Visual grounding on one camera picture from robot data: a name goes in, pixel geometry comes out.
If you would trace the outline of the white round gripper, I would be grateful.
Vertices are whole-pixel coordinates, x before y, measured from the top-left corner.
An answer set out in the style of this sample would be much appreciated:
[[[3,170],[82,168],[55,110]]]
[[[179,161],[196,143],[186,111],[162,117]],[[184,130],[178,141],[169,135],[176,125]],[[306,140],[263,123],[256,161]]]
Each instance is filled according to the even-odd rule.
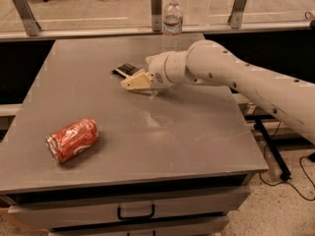
[[[148,56],[146,58],[148,72],[141,69],[127,76],[120,85],[127,90],[149,89],[151,86],[153,89],[165,89],[173,86],[165,71],[166,61],[171,54],[172,52],[163,52]]]

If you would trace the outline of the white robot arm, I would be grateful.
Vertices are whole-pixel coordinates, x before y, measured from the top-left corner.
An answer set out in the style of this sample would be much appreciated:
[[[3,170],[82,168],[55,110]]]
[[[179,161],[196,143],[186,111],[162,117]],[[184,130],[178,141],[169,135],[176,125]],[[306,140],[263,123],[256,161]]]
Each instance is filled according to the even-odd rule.
[[[315,85],[246,63],[220,44],[198,40],[185,51],[146,58],[141,69],[121,82],[127,90],[175,85],[227,86],[315,144]]]

